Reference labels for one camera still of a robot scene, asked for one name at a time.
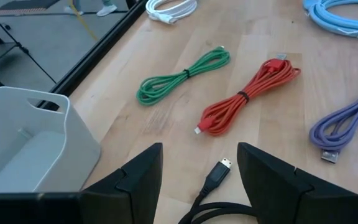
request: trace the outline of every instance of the wood grain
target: wood grain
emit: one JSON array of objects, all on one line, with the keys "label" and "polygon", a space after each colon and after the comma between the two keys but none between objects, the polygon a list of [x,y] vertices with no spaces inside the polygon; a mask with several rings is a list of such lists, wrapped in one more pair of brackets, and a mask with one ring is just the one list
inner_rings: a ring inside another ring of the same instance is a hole
[{"label": "wood grain", "polygon": [[[333,12],[358,18],[358,5]],[[135,93],[143,79],[181,71],[219,45],[230,51],[229,65],[186,81],[155,106],[138,104]],[[227,134],[194,134],[205,107],[237,93],[278,52],[302,69],[300,77],[250,102]],[[358,99],[358,39],[320,29],[305,16],[301,1],[202,0],[174,26],[150,21],[145,13],[70,98],[103,150],[86,186],[163,142],[158,224],[179,221],[216,161],[236,161],[239,141],[358,193],[358,131],[336,165],[322,161],[308,141],[317,120]],[[249,204],[237,166],[206,199],[213,201]],[[256,219],[225,216],[208,223]]]}]

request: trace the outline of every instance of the white plastic bin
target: white plastic bin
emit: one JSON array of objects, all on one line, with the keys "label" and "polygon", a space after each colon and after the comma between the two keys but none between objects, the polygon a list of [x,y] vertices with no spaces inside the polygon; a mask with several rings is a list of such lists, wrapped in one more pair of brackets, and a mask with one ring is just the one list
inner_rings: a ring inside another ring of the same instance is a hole
[{"label": "white plastic bin", "polygon": [[[29,100],[60,109],[36,108]],[[0,193],[79,191],[100,153],[67,97],[0,87]]]}]

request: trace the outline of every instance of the shoe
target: shoe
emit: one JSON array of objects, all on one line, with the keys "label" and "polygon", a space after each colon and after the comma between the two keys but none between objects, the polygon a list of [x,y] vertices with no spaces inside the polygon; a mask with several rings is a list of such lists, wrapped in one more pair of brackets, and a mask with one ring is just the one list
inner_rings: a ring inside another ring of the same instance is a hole
[{"label": "shoe", "polygon": [[114,12],[117,9],[117,6],[111,5],[111,6],[103,6],[102,9],[98,13],[96,13],[97,16],[107,16],[108,14]]},{"label": "shoe", "polygon": [[[75,15],[73,9],[70,6],[65,7],[65,13]],[[78,13],[79,13],[80,16],[82,16],[84,14],[83,11],[78,11]]]}]

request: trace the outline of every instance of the black cable tie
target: black cable tie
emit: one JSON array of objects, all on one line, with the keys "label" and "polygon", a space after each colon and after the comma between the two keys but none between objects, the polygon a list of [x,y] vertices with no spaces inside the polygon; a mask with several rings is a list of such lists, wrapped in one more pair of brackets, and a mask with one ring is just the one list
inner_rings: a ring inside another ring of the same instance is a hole
[{"label": "black cable tie", "polygon": [[240,92],[238,92],[237,94],[242,95],[242,96],[247,100],[247,103],[249,102],[249,96],[248,96],[247,93],[245,93],[245,92],[243,92],[243,91],[240,91]]},{"label": "black cable tie", "polygon": [[189,70],[184,69],[183,71],[184,71],[184,72],[186,72],[186,74],[187,74],[187,78],[190,78],[190,77],[191,77],[191,76],[190,76],[190,72],[189,72]]}]

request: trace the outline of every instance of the cable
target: cable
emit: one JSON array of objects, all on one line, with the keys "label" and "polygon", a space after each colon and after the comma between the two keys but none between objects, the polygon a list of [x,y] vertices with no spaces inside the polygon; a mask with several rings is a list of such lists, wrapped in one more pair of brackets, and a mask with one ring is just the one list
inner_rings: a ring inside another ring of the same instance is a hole
[{"label": "cable", "polygon": [[156,10],[162,4],[171,1],[174,0],[148,0],[146,11],[149,18],[166,24],[174,24],[177,20],[189,16],[197,8],[197,0],[186,0],[169,9]]},{"label": "cable", "polygon": [[[208,194],[210,194],[214,189],[221,185],[224,178],[230,172],[231,165],[232,163],[226,158],[215,165],[215,167],[206,177],[204,186],[201,189],[200,194],[196,197],[190,211],[185,216],[183,216],[183,218],[179,221],[179,224],[201,224],[210,218],[228,214],[244,214],[254,217],[256,216],[255,211],[250,206],[241,205],[238,203],[214,202],[200,205],[202,200],[206,198]],[[194,219],[197,214],[207,210],[212,211],[206,212],[200,215],[198,218]]]},{"label": "cable", "polygon": [[73,4],[73,0],[71,0],[70,2],[70,7],[71,10],[73,10],[74,14],[77,16],[77,19],[79,20],[79,22],[84,26],[85,30],[90,34],[90,36],[95,40],[98,41],[99,39],[97,38],[97,36],[94,34],[94,32],[88,27],[88,25],[86,24],[86,22],[84,21],[84,19],[81,17],[80,13],[78,13],[77,9],[75,8],[74,4]]},{"label": "cable", "polygon": [[[331,134],[324,132],[334,126]],[[318,121],[309,132],[310,141],[323,150],[322,159],[335,163],[340,151],[352,140],[358,127],[358,100]]]},{"label": "cable", "polygon": [[286,55],[280,54],[278,58],[266,61],[244,89],[228,99],[207,107],[203,111],[195,133],[205,131],[212,136],[225,133],[240,110],[251,99],[297,77],[300,69],[293,68],[289,60],[284,60],[285,57]]},{"label": "cable", "polygon": [[358,20],[346,19],[326,9],[342,4],[356,4],[358,0],[303,0],[308,16],[323,29],[330,32],[358,38]]},{"label": "cable", "polygon": [[136,93],[140,104],[150,106],[166,97],[174,88],[187,79],[227,65],[230,53],[224,47],[217,47],[197,60],[194,65],[180,73],[146,78]]}]

